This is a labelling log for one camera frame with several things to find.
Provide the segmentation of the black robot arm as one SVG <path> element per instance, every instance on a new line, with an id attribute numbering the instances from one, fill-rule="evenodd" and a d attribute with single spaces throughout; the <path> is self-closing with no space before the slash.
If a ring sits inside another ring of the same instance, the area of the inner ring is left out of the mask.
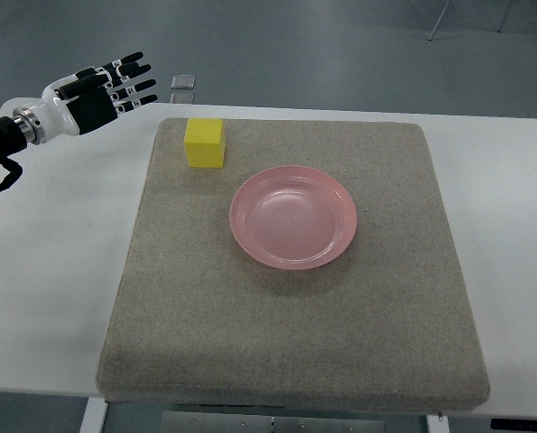
<path id="1" fill-rule="evenodd" d="M 11 159 L 29 143 L 42 142 L 42 122 L 32 109 L 18 107 L 12 116 L 0 117 L 0 193 L 11 188 L 23 175 L 23 167 Z"/>

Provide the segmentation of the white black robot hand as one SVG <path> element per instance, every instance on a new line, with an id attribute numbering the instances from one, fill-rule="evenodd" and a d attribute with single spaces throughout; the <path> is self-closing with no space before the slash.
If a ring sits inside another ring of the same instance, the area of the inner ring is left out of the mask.
<path id="1" fill-rule="evenodd" d="M 60 116 L 65 134 L 83 135 L 115 121 L 120 115 L 157 100 L 156 95 L 146 91 L 156 81 L 140 78 L 151 70 L 143 64 L 140 51 L 99 67 L 88 67 L 61 78 L 42 93 L 54 108 L 52 113 Z"/>

